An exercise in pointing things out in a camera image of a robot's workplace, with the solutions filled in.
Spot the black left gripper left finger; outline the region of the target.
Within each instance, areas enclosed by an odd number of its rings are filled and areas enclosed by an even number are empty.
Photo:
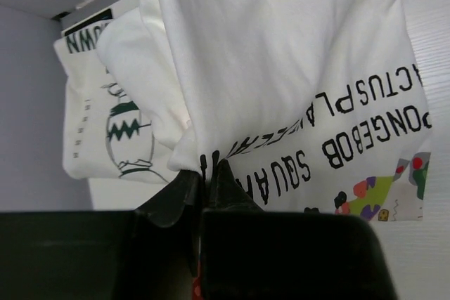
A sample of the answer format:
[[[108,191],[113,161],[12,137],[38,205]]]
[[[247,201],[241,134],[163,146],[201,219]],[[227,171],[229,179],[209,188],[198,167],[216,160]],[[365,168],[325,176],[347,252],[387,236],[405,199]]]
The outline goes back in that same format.
[[[200,176],[133,211],[1,214],[2,299],[190,299]]]

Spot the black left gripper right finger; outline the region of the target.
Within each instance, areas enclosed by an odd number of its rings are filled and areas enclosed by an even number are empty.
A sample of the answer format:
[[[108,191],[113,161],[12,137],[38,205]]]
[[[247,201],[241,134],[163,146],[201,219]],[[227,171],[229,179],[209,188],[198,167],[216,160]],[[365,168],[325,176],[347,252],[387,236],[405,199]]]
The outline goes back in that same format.
[[[396,299],[380,241],[355,216],[261,210],[227,161],[202,213],[204,299]]]

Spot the white cartoon print t-shirt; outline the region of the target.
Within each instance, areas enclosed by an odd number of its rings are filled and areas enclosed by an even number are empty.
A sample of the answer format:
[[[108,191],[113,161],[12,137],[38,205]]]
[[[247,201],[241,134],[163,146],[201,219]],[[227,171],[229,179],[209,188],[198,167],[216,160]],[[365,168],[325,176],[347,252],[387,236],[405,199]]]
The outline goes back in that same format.
[[[99,58],[172,171],[265,210],[419,221],[431,118],[402,0],[139,0]]]

